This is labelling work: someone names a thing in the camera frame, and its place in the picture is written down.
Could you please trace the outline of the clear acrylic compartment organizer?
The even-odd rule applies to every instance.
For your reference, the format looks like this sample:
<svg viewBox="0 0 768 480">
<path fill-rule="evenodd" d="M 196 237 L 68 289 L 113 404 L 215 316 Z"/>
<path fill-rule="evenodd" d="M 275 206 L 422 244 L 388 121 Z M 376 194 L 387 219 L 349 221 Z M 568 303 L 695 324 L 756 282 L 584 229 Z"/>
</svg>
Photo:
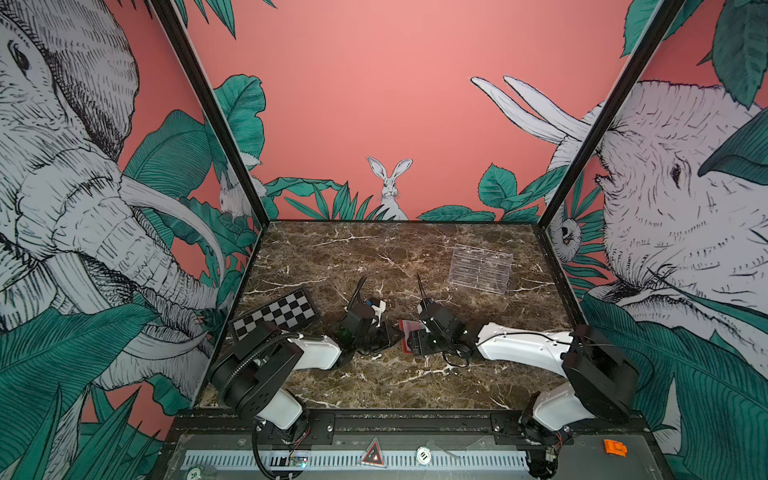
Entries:
<svg viewBox="0 0 768 480">
<path fill-rule="evenodd" d="M 448 283 L 504 295 L 512 271 L 513 255 L 468 245 L 456 245 Z"/>
</svg>

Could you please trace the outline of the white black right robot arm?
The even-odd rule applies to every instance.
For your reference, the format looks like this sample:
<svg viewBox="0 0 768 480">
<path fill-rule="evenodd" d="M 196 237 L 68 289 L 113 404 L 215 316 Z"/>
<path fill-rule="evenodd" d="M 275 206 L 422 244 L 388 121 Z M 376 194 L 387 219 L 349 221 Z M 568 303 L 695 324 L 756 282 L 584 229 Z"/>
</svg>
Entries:
<svg viewBox="0 0 768 480">
<path fill-rule="evenodd" d="M 566 382 L 532 397 L 520 424 L 541 437 L 573 423 L 600 419 L 629 421 L 640 372 L 624 352 L 588 325 L 570 332 L 537 332 L 494 322 L 464 322 L 431 300 L 418 307 L 423 327 L 407 334 L 417 356 L 451 354 L 464 361 L 484 359 L 547 370 Z"/>
</svg>

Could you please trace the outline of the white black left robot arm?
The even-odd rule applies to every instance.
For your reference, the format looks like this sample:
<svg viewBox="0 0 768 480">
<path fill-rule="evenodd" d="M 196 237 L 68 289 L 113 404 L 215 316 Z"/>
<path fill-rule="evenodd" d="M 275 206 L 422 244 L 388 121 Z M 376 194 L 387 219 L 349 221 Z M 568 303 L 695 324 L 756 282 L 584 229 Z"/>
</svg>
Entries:
<svg viewBox="0 0 768 480">
<path fill-rule="evenodd" d="M 307 429 L 307 407 L 284 388 L 298 370 L 334 370 L 359 354 L 376 355 L 404 339 L 382 319 L 382 300 L 357 301 L 322 335 L 282 330 L 266 322 L 235 343 L 210 370 L 218 401 L 243 420 L 272 424 L 291 437 Z"/>
</svg>

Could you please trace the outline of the black white checkerboard calibration board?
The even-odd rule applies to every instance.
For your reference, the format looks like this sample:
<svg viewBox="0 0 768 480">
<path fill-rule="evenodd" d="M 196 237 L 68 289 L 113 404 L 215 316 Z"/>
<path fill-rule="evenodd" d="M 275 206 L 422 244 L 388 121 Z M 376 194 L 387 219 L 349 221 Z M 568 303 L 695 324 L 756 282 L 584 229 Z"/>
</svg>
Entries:
<svg viewBox="0 0 768 480">
<path fill-rule="evenodd" d="M 230 322 L 235 341 L 240 341 L 261 323 L 269 323 L 281 330 L 296 332 L 319 318 L 319 311 L 309 293 L 302 287 L 273 299 Z"/>
</svg>

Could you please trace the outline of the red warning triangle sticker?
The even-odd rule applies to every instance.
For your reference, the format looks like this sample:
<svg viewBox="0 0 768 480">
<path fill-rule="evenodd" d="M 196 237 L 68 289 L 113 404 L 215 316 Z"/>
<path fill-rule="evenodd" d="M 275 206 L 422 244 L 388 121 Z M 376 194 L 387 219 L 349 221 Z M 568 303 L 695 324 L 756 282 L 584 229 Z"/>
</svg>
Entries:
<svg viewBox="0 0 768 480">
<path fill-rule="evenodd" d="M 374 438 L 360 459 L 360 464 L 365 467 L 385 468 L 386 461 L 382 453 L 380 442 Z"/>
</svg>

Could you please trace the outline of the round white sticker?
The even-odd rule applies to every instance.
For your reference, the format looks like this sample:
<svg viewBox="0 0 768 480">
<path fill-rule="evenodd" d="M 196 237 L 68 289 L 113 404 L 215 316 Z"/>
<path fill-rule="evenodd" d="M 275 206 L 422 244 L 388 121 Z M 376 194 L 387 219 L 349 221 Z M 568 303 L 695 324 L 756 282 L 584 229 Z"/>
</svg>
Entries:
<svg viewBox="0 0 768 480">
<path fill-rule="evenodd" d="M 420 446 L 417 448 L 415 453 L 415 459 L 417 463 L 421 466 L 428 466 L 432 462 L 432 452 L 431 449 L 426 446 Z"/>
</svg>

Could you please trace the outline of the white ventilation grille strip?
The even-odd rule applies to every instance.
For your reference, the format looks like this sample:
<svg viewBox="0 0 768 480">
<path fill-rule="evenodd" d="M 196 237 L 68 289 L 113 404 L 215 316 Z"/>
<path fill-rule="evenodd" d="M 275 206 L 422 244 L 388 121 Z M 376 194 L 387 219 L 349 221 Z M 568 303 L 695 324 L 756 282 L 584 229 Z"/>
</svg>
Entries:
<svg viewBox="0 0 768 480">
<path fill-rule="evenodd" d="M 262 463 L 273 472 L 303 470 L 331 471 L 527 471 L 526 454 L 521 451 L 459 451 L 445 452 L 431 449 L 432 462 L 421 466 L 415 459 L 415 450 L 383 452 L 386 467 L 365 467 L 360 464 L 364 454 L 356 450 L 299 450 L 263 451 Z M 244 450 L 189 450 L 180 468 L 210 467 L 217 471 L 257 471 L 253 453 Z"/>
</svg>

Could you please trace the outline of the orange small connector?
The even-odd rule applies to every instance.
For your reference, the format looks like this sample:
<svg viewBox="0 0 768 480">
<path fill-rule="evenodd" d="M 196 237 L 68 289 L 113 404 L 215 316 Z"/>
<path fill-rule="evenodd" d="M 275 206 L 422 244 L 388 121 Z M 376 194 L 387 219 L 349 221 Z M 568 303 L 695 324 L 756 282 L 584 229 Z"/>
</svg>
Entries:
<svg viewBox="0 0 768 480">
<path fill-rule="evenodd" d="M 628 447 L 618 440 L 604 439 L 603 444 L 605 453 L 608 455 L 614 455 L 623 458 L 626 458 L 628 455 Z"/>
</svg>

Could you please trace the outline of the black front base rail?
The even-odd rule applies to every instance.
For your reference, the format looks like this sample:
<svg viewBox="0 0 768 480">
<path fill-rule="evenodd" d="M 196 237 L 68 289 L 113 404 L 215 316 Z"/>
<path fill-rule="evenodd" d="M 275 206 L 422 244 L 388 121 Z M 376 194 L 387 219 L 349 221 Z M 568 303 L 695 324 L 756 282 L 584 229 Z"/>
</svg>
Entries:
<svg viewBox="0 0 768 480">
<path fill-rule="evenodd" d="M 308 445 L 330 445 L 343 435 L 490 435 L 503 445 L 531 445 L 557 439 L 521 410 L 440 409 L 311 409 L 308 413 Z M 260 438 L 279 445 L 278 429 L 259 420 L 243 420 L 232 410 L 193 409 L 179 414 L 166 437 L 177 443 L 184 435 L 232 435 L 251 438 L 254 427 L 263 428 Z"/>
</svg>

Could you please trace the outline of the black left corner frame post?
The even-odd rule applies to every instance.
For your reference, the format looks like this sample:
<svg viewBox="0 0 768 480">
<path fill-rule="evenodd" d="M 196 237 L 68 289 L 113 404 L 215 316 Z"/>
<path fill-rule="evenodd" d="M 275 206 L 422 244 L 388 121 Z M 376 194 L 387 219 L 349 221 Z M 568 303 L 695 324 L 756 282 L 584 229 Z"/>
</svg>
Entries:
<svg viewBox="0 0 768 480">
<path fill-rule="evenodd" d="M 243 163 L 235 138 L 220 108 L 215 92 L 186 33 L 175 2 L 152 0 L 151 5 L 202 106 L 214 136 L 239 180 L 259 226 L 264 230 L 269 226 L 270 219 L 253 186 L 252 177 Z"/>
</svg>

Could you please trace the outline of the black corner frame post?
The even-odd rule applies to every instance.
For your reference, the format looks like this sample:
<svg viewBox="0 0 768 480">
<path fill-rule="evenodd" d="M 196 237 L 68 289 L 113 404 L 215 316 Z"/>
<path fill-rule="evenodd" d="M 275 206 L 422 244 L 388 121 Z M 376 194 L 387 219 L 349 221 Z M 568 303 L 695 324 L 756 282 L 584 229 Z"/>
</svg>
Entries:
<svg viewBox="0 0 768 480">
<path fill-rule="evenodd" d="M 243 163 L 235 138 L 220 108 L 215 92 L 186 33 L 175 2 L 152 0 L 151 5 L 202 106 L 214 136 L 239 180 L 259 226 L 264 230 L 269 226 L 270 219 L 253 186 L 252 177 Z"/>
<path fill-rule="evenodd" d="M 612 88 L 588 135 L 581 143 L 577 155 L 566 171 L 552 201 L 547 205 L 544 214 L 540 217 L 537 223 L 538 230 L 543 231 L 555 218 L 559 206 L 565 202 L 567 194 L 574 186 L 581 171 L 592 158 L 599 142 L 603 139 L 613 119 L 622 109 L 631 90 L 652 59 L 684 3 L 684 0 L 665 0 L 656 6 L 633 52 L 629 56 L 625 68 Z"/>
</svg>

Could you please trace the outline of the black right corner frame post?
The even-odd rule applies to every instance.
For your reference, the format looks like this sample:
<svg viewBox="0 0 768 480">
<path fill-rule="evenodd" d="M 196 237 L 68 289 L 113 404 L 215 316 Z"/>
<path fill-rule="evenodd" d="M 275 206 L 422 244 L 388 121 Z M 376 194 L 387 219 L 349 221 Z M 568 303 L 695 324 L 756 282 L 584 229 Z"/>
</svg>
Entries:
<svg viewBox="0 0 768 480">
<path fill-rule="evenodd" d="M 631 90 L 652 59 L 684 3 L 684 0 L 665 0 L 656 6 L 633 52 L 629 56 L 625 68 L 612 88 L 588 135 L 581 143 L 577 155 L 566 171 L 552 201 L 547 205 L 544 214 L 540 217 L 537 223 L 538 230 L 543 231 L 555 218 L 559 206 L 565 202 L 567 194 L 574 186 L 581 171 L 592 158 L 599 142 L 603 139 L 613 119 L 622 109 Z"/>
</svg>

